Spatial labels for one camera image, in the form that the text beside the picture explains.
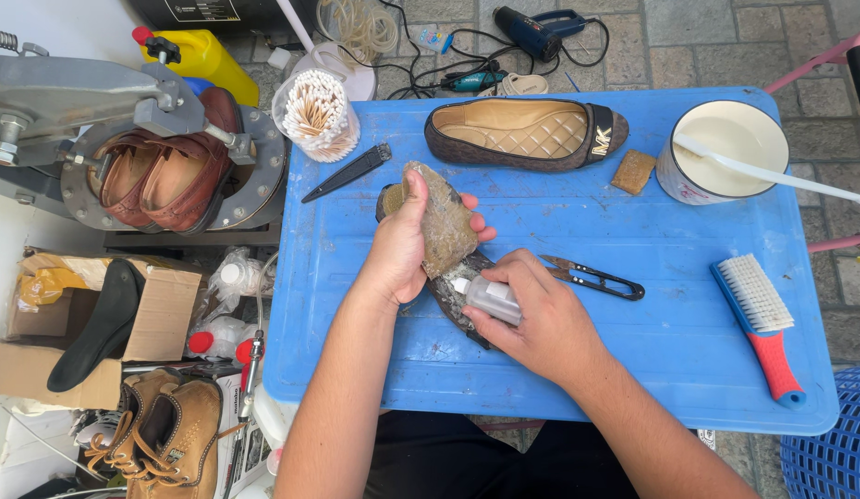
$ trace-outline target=black knob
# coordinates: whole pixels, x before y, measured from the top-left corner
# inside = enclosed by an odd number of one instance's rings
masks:
[[[165,64],[180,62],[180,47],[177,46],[177,43],[172,43],[165,37],[149,37],[144,45],[147,47],[147,55],[155,57],[158,60],[162,59],[159,57],[159,54],[164,52],[165,60],[163,62]]]

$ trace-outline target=white pole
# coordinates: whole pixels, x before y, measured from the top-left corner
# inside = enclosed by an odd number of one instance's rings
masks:
[[[294,12],[294,6],[291,5],[289,0],[275,0],[279,6],[281,7],[281,11],[284,12],[285,17],[288,18],[288,22],[291,23],[291,28],[294,28],[294,33],[298,35],[298,39],[303,44],[306,49],[306,54],[313,53],[313,39],[310,38],[310,35],[307,34],[306,29],[304,28],[304,24],[300,22],[300,18],[298,17],[298,13]],[[319,52],[316,51],[313,54],[313,59],[319,64],[324,65],[325,62],[322,60],[322,56],[319,55]]]

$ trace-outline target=white bristles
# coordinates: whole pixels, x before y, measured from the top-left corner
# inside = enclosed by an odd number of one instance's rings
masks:
[[[359,142],[359,123],[344,94],[344,85],[331,74],[308,69],[288,90],[285,135],[316,161],[334,162]]]
[[[717,267],[754,329],[764,333],[793,325],[793,317],[753,253],[729,258]]]

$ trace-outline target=tan work boot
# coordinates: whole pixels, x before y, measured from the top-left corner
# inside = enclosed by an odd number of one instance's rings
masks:
[[[109,446],[103,446],[103,434],[91,438],[91,449],[85,456],[91,457],[88,467],[95,471],[100,460],[122,471],[125,478],[143,472],[143,465],[134,460],[134,429],[139,427],[152,407],[160,388],[167,384],[174,386],[183,383],[183,376],[177,369],[158,368],[141,375],[131,375],[122,382],[122,399],[119,410],[122,416],[116,426],[116,434]]]
[[[212,499],[221,408],[214,382],[194,380],[161,388],[134,433],[134,456],[146,467],[148,497]]]

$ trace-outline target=person's hand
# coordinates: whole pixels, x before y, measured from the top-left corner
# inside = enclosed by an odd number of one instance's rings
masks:
[[[526,368],[563,385],[608,355],[590,316],[570,286],[550,275],[527,249],[517,249],[482,271],[513,289],[522,322],[510,328],[474,306],[465,306],[476,330]]]
[[[375,282],[385,298],[397,306],[409,302],[424,288],[427,275],[424,261],[424,234],[421,219],[427,206],[427,184],[415,170],[405,174],[409,182],[409,196],[402,208],[387,215],[378,225],[368,258],[360,275]],[[467,210],[475,210],[479,200],[474,195],[461,194]],[[480,243],[489,241],[497,232],[486,227],[479,213],[470,218],[470,228],[477,232]]]

